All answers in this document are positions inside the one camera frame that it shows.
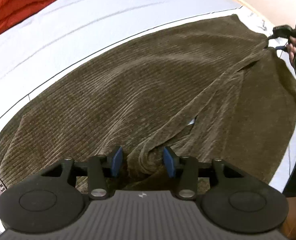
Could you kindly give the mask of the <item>grey bed sheet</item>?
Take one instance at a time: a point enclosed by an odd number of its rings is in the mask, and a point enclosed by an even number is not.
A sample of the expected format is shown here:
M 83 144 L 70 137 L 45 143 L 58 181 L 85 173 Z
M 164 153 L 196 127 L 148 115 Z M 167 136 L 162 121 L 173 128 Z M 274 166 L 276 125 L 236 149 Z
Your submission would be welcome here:
M 190 16 L 230 11 L 241 5 L 233 0 L 57 0 L 37 14 L 30 16 L 20 25 L 27 29 L 38 24 L 59 27 L 82 26 L 116 15 L 132 12 L 130 21 L 147 17 L 183 19 Z

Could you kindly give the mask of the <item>brown corduroy pants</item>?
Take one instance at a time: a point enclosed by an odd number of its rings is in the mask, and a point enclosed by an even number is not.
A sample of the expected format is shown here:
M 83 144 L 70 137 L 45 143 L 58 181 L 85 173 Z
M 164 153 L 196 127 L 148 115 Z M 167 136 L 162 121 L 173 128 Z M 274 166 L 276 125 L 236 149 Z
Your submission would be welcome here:
M 121 146 L 120 187 L 155 190 L 169 146 L 268 183 L 295 124 L 296 79 L 267 37 L 236 15 L 211 18 L 128 41 L 48 87 L 0 133 L 0 179 L 11 187 Z

